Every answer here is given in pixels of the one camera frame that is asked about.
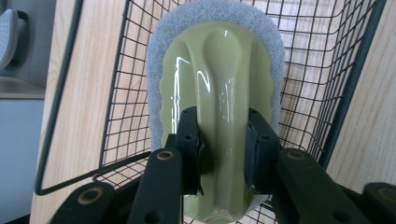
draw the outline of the wood grain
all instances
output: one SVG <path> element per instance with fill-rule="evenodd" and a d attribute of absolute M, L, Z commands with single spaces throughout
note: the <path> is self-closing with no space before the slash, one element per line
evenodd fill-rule
<path fill-rule="evenodd" d="M 328 173 L 362 191 L 368 182 L 396 185 L 396 2 L 387 1 Z"/>
<path fill-rule="evenodd" d="M 84 174 L 98 165 L 110 80 L 120 36 L 123 0 L 84 1 L 72 62 L 65 84 L 45 185 Z M 57 1 L 49 63 L 42 138 L 63 59 L 75 1 Z M 83 182 L 45 197 L 34 196 L 31 223 L 45 223 Z"/>

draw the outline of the metal wire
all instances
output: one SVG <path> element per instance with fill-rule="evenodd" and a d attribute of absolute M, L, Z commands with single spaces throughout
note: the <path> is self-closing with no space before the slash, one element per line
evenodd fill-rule
<path fill-rule="evenodd" d="M 67 77 L 63 66 L 35 191 L 47 194 L 95 175 L 119 188 L 142 175 L 151 151 L 146 49 L 157 22 L 189 0 L 126 0 L 111 82 L 98 169 L 42 189 L 57 109 Z M 283 147 L 308 151 L 324 167 L 332 155 L 385 0 L 241 0 L 277 25 L 286 51 L 279 138 Z M 71 57 L 81 7 L 69 36 Z M 236 223 L 276 223 L 271 200 Z M 186 218 L 185 223 L 199 223 Z"/>
<path fill-rule="evenodd" d="M 128 15 L 120 38 L 120 62 L 114 74 L 116 82 L 109 104 L 108 128 L 104 136 L 106 143 L 103 148 L 103 165 L 150 150 L 144 73 L 146 48 L 158 20 L 169 10 L 189 1 L 127 2 Z M 279 137 L 282 145 L 306 150 L 319 160 L 328 138 L 337 137 L 329 136 L 329 131 L 334 125 L 333 118 L 337 107 L 344 97 L 343 90 L 347 80 L 349 76 L 356 76 L 351 74 L 351 69 L 375 2 L 241 2 L 258 7 L 271 17 L 284 40 L 287 72 L 281 92 Z M 126 52 L 131 46 L 134 50 Z M 126 94 L 126 97 L 119 97 L 119 94 Z M 122 111 L 120 116 L 116 115 L 116 111 Z M 106 174 L 102 181 L 119 186 L 128 179 L 127 175 L 122 174 L 123 171 Z M 125 180 L 119 183 L 109 180 L 117 179 L 117 175 Z M 271 208 L 270 201 L 236 223 L 276 223 L 275 215 L 268 208 Z M 186 218 L 184 223 L 199 222 Z"/>

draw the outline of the gray foam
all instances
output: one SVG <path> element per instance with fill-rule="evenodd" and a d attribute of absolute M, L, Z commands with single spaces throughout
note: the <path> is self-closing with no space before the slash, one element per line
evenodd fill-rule
<path fill-rule="evenodd" d="M 278 133 L 280 117 L 280 91 L 284 75 L 285 51 L 279 31 L 273 21 L 262 11 L 232 0 L 198 0 L 170 11 L 154 30 L 148 44 L 148 109 L 151 126 L 151 146 L 161 147 L 163 126 L 160 119 L 162 98 L 160 81 L 163 75 L 163 56 L 172 41 L 184 30 L 206 21 L 229 21 L 244 26 L 253 32 L 267 48 L 271 57 L 271 76 L 274 80 L 274 93 L 271 98 L 273 117 L 271 127 Z M 249 210 L 262 201 L 256 201 Z"/>

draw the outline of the white surface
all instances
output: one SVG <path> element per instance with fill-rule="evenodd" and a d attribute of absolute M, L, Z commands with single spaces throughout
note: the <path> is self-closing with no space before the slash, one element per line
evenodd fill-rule
<path fill-rule="evenodd" d="M 0 69 L 11 62 L 18 45 L 18 13 L 7 9 L 0 16 Z"/>
<path fill-rule="evenodd" d="M 30 214 L 43 106 L 0 100 L 0 223 Z"/>

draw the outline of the black wire mesh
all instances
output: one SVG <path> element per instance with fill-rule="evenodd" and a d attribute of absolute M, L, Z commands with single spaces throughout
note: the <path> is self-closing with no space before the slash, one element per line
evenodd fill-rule
<path fill-rule="evenodd" d="M 145 75 L 146 49 L 157 22 L 188 1 L 127 1 L 116 59 L 100 166 L 150 151 Z M 336 120 L 344 89 L 375 1 L 241 1 L 264 11 L 277 25 L 286 49 L 281 92 L 283 147 L 297 147 L 319 160 Z M 106 172 L 96 180 L 116 188 L 141 175 L 146 161 Z M 269 200 L 237 223 L 275 223 Z M 185 223 L 199 223 L 186 218 Z"/>

